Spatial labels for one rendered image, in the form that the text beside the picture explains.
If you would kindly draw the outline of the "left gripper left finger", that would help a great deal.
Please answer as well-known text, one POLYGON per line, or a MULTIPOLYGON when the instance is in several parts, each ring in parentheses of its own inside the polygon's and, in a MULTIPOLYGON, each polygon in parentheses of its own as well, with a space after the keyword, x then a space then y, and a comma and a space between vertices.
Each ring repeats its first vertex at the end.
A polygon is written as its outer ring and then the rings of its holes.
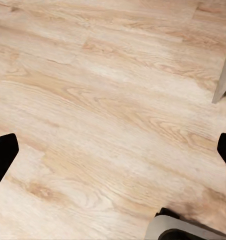
POLYGON ((0 182, 18 152, 18 140, 14 133, 0 136, 0 182))

